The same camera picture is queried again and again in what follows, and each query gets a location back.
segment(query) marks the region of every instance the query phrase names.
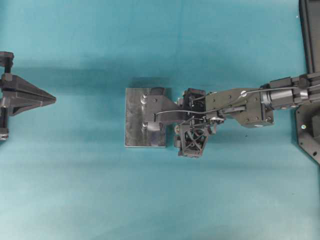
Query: teal table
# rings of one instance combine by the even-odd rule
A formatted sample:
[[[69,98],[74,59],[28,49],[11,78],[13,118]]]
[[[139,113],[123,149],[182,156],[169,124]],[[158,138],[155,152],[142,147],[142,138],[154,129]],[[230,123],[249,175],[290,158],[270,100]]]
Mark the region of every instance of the teal table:
[[[9,122],[1,240],[318,240],[320,171],[275,126],[204,156],[124,148],[125,88],[222,91],[306,72],[298,0],[1,0],[12,72],[57,97]],[[148,80],[141,77],[157,77]]]

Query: bolt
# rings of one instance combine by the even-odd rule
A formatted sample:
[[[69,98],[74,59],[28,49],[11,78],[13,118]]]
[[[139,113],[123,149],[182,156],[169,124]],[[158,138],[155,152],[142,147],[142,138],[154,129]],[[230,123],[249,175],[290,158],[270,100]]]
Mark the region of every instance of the bolt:
[[[180,133],[180,127],[179,127],[179,125],[176,125],[176,126],[174,127],[174,132],[175,132],[176,134],[179,134],[179,133]]]
[[[242,96],[242,97],[245,97],[245,96],[247,96],[247,94],[245,94],[246,93],[246,91],[242,91],[241,93],[240,93],[240,95]]]
[[[143,94],[140,98],[140,102],[142,103],[142,105],[146,105],[147,104],[147,94]]]
[[[141,127],[141,130],[144,132],[148,129],[148,123],[147,122],[143,122],[142,123],[142,127]]]

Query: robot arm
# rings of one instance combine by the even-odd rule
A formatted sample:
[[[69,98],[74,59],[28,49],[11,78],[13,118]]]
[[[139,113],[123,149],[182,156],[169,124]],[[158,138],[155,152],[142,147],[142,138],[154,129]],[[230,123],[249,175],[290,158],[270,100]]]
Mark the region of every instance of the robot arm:
[[[274,124],[273,110],[298,108],[320,101],[320,72],[271,81],[260,88],[234,88],[205,93],[189,88],[173,102],[165,89],[151,88],[141,96],[142,135],[176,124],[174,145],[179,156],[200,157],[208,137],[227,118],[246,128]]]

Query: black mechanical part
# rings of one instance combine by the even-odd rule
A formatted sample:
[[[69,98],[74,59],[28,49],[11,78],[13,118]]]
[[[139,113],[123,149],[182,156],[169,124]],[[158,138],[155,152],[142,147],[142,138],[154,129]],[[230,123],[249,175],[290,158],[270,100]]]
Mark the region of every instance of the black mechanical part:
[[[0,52],[0,66],[4,67],[4,74],[0,80],[0,88],[2,90],[2,98],[0,100],[0,140],[6,140],[9,136],[8,118],[10,116],[56,102],[56,98],[51,94],[21,77],[11,74],[13,59],[14,54],[12,52]]]
[[[192,112],[206,110],[206,92],[189,88],[184,92],[181,108]],[[178,156],[198,158],[202,156],[209,135],[212,134],[210,124],[202,114],[184,112],[186,119],[175,127],[174,146],[179,148]]]
[[[246,128],[259,128],[274,124],[273,112],[267,108],[261,101],[261,93],[248,93],[256,91],[257,88],[234,88],[227,91],[210,93],[206,96],[206,110],[217,110],[222,108],[226,103],[227,107],[218,111],[220,117],[230,115],[232,118]],[[215,112],[206,114],[208,119],[214,116]]]
[[[300,80],[300,85],[308,88],[308,85],[320,83],[320,0],[300,0],[299,11],[309,73]],[[312,87],[304,93],[302,101],[306,104],[301,105],[295,112],[298,145],[320,164],[320,88]]]

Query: metal block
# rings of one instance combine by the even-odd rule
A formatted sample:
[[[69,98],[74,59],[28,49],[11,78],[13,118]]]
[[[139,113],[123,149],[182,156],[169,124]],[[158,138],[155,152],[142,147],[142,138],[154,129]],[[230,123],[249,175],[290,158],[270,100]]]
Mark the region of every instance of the metal block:
[[[142,130],[146,107],[141,103],[141,96],[150,88],[125,89],[125,147],[166,147],[166,127],[159,131]]]

